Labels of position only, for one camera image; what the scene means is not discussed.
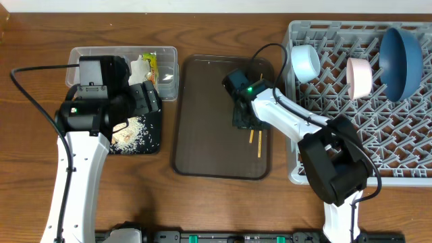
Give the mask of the white tissue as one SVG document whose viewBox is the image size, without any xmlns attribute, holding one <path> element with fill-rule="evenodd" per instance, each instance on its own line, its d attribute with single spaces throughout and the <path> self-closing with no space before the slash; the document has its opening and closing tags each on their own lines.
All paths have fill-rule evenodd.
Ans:
<svg viewBox="0 0 432 243">
<path fill-rule="evenodd" d="M 130 86 L 141 84 L 149 79 L 151 75 L 150 63 L 139 55 L 136 61 L 131 62 L 131 76 L 129 77 L 128 84 Z"/>
</svg>

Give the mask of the yellow snack wrapper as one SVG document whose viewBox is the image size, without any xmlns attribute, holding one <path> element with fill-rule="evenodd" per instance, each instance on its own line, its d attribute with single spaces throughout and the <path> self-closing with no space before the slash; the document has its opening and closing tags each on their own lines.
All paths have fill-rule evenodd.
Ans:
<svg viewBox="0 0 432 243">
<path fill-rule="evenodd" d="M 153 86 L 158 89 L 157 85 L 159 82 L 159 68 L 157 65 L 157 54 L 143 53 L 142 60 L 145 65 L 148 65 L 148 71 L 145 72 L 145 78 L 153 83 Z"/>
</svg>

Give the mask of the light blue bowl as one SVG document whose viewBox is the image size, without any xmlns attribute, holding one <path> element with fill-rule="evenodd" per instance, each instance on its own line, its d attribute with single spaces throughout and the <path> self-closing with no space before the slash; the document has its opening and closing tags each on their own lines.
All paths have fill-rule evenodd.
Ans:
<svg viewBox="0 0 432 243">
<path fill-rule="evenodd" d="M 291 61 L 295 76 L 302 84 L 317 78 L 320 74 L 319 56 L 311 45 L 292 47 Z"/>
</svg>

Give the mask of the pink bowl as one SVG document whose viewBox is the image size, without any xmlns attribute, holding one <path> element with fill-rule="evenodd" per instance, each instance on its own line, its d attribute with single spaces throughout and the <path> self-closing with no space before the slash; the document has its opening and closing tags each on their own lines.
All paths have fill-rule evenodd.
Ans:
<svg viewBox="0 0 432 243">
<path fill-rule="evenodd" d="M 350 86 L 348 95 L 352 101 L 368 96 L 373 83 L 370 63 L 366 59 L 348 58 L 346 81 Z"/>
</svg>

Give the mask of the dark blue plate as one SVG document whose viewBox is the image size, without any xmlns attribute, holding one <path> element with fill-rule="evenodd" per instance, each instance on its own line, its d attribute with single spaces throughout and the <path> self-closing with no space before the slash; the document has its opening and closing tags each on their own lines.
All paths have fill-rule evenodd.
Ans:
<svg viewBox="0 0 432 243">
<path fill-rule="evenodd" d="M 388 100 L 398 102 L 411 97 L 423 75 L 421 45 L 415 35 L 404 29 L 387 30 L 379 49 L 379 67 Z"/>
</svg>

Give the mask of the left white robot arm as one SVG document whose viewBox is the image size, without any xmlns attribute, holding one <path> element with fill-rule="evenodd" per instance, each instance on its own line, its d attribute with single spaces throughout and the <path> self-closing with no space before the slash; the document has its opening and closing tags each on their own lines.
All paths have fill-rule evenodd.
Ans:
<svg viewBox="0 0 432 243">
<path fill-rule="evenodd" d="M 95 242 L 99 184 L 114 133 L 158 113 L 161 100 L 143 57 L 81 56 L 79 81 L 55 114 L 58 167 L 42 242 Z"/>
</svg>

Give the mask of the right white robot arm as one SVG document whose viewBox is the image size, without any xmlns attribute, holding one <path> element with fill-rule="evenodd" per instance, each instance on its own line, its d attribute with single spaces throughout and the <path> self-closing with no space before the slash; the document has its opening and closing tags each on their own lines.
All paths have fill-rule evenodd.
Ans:
<svg viewBox="0 0 432 243">
<path fill-rule="evenodd" d="M 360 235 L 356 205 L 372 167 L 353 124 L 345 117 L 314 114 L 267 80 L 251 83 L 242 70 L 230 72 L 222 85 L 235 104 L 234 126 L 274 127 L 297 146 L 308 183 L 324 202 L 325 237 L 330 242 L 355 242 Z"/>
</svg>

